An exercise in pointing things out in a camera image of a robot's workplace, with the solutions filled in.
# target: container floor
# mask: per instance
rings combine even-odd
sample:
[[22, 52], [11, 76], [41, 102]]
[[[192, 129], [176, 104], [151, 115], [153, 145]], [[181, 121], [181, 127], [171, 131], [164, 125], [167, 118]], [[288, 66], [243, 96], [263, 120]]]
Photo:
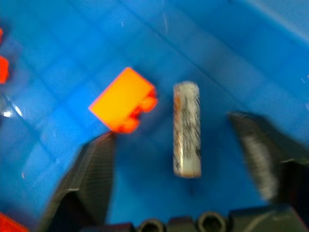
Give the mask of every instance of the container floor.
[[[309, 145], [309, 53], [253, 8], [223, 0], [1, 1], [0, 55], [11, 70], [0, 86], [0, 211], [35, 228], [80, 145], [108, 131], [88, 106], [127, 66], [156, 86], [159, 103], [119, 137], [108, 222], [265, 204], [226, 113], [260, 113]], [[172, 171], [172, 92], [183, 80], [201, 93], [195, 180]]]

